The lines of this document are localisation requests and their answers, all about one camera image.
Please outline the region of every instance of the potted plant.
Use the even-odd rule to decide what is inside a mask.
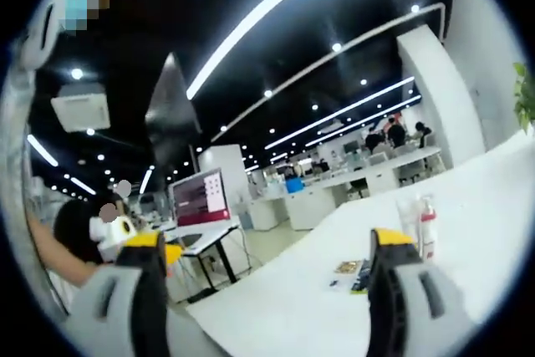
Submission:
[[[527,70],[526,64],[515,63],[517,81],[515,83],[515,114],[518,123],[527,133],[530,125],[535,122],[535,81]]]

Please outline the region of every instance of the blue object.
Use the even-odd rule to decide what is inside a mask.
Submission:
[[[286,190],[288,190],[288,194],[301,191],[303,188],[303,181],[298,177],[296,177],[295,179],[286,180]]]

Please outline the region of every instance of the desk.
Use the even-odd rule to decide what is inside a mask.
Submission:
[[[293,230],[313,229],[348,200],[347,183],[365,179],[370,195],[376,196],[399,187],[396,169],[440,152],[435,146],[414,150],[375,166],[316,181],[293,194],[259,198],[249,204],[252,224],[257,230],[269,230],[289,219]]]
[[[372,227],[400,229],[397,201],[431,193],[436,263],[481,325],[531,245],[534,160],[532,139],[513,141],[413,186],[347,202],[270,263],[187,310],[233,357],[366,355],[368,299],[331,290],[333,270],[368,257]]]

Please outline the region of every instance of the black hair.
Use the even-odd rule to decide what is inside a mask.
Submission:
[[[97,243],[89,237],[89,219],[97,217],[90,202],[71,200],[59,209],[53,235],[75,257],[84,262],[102,263]]]

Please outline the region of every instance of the monitor screen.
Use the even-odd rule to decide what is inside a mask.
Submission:
[[[221,169],[198,173],[170,185],[178,226],[230,219]]]

